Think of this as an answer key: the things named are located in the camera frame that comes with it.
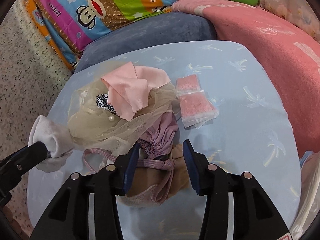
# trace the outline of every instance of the lavender fabric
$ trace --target lavender fabric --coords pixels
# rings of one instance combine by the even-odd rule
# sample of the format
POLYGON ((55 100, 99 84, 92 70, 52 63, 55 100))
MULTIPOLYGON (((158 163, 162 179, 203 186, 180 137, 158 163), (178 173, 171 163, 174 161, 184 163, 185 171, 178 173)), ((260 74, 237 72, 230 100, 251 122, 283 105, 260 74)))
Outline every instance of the lavender fabric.
POLYGON ((174 114, 167 112, 161 115, 137 142, 140 143, 148 158, 154 159, 171 152, 172 140, 177 130, 178 125, 174 114))

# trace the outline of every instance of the blue cushion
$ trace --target blue cushion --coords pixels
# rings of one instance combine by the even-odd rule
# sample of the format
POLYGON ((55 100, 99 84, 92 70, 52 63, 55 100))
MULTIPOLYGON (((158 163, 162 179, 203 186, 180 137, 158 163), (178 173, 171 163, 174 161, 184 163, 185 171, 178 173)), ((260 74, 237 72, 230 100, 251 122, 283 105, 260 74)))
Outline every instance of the blue cushion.
POLYGON ((75 73, 137 49, 216 39, 217 33, 207 19, 182 12, 164 13, 131 23, 87 45, 75 73))

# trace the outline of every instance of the beige tulle mesh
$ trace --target beige tulle mesh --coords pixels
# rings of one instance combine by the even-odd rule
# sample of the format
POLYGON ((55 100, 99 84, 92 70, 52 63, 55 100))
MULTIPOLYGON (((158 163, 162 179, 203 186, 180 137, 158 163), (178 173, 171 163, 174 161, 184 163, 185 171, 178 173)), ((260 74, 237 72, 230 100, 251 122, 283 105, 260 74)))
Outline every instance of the beige tulle mesh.
POLYGON ((128 122, 97 107, 96 96, 103 93, 108 93, 108 89, 100 79, 76 90, 68 111, 68 128, 79 149, 100 148, 111 151, 115 156, 128 153, 137 139, 163 113, 172 110, 171 102, 176 100, 175 87, 171 83, 152 88, 148 106, 139 110, 128 122))

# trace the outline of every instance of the pink towel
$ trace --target pink towel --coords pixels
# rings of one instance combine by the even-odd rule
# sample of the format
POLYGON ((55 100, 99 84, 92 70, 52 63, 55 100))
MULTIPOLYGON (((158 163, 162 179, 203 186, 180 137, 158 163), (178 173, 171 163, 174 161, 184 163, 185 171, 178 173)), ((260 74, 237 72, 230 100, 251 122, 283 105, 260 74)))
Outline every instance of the pink towel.
POLYGON ((260 7, 238 2, 179 0, 171 10, 205 17, 219 39, 246 46, 282 99, 299 156, 320 150, 320 45, 315 40, 260 7))
POLYGON ((158 68, 134 66, 128 62, 101 78, 108 88, 108 104, 117 114, 130 121, 135 113, 148 106, 151 88, 170 82, 167 73, 158 68))

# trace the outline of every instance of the floral fabric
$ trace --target floral fabric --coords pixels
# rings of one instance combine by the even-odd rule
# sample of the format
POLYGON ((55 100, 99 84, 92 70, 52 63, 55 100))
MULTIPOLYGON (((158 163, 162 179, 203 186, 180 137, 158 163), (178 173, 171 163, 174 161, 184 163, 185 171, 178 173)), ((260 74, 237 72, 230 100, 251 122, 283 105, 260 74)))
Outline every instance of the floral fabric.
POLYGON ((306 0, 260 0, 260 6, 296 25, 320 43, 320 22, 306 0))

